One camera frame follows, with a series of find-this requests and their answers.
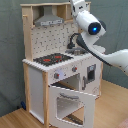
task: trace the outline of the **knob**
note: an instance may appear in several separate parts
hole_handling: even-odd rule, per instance
[[[54,74],[54,78],[55,78],[55,79],[59,79],[59,76],[60,76],[60,75],[59,75],[58,73],[55,73],[55,74]]]
[[[73,68],[72,68],[72,71],[73,71],[73,72],[76,72],[76,70],[77,70],[77,67],[73,67]]]

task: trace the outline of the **handle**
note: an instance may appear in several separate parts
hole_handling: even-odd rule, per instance
[[[60,93],[60,95],[64,98],[68,98],[68,99],[72,99],[72,100],[78,100],[79,99],[78,96],[68,96],[68,95],[65,95],[64,93]]]
[[[28,15],[23,15],[23,17],[28,17]]]
[[[86,77],[85,76],[83,77],[83,80],[84,80],[84,87],[82,87],[82,90],[85,90],[86,88]]]

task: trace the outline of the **wall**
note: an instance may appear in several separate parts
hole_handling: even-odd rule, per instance
[[[20,4],[67,2],[67,0],[0,1],[0,116],[14,111],[25,101],[23,26]],[[128,0],[91,0],[91,12],[107,25],[107,33],[97,42],[106,54],[128,48]],[[104,65],[103,78],[128,88],[128,77]]]
[[[107,26],[107,33],[96,44],[105,47],[106,54],[128,49],[128,0],[91,2],[91,13],[102,19]],[[128,77],[115,67],[104,64],[103,79],[128,88]]]

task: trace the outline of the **sink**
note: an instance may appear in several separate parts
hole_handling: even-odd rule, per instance
[[[77,47],[77,48],[73,48],[73,49],[68,49],[65,51],[65,53],[72,54],[75,56],[80,56],[80,55],[87,54],[88,52],[86,50],[84,50],[83,48]]]

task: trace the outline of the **open oven door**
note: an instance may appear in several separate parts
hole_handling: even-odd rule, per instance
[[[58,128],[93,128],[96,96],[65,89],[56,86],[49,88],[49,121]],[[65,119],[78,110],[82,104],[84,108],[83,123],[78,120]]]

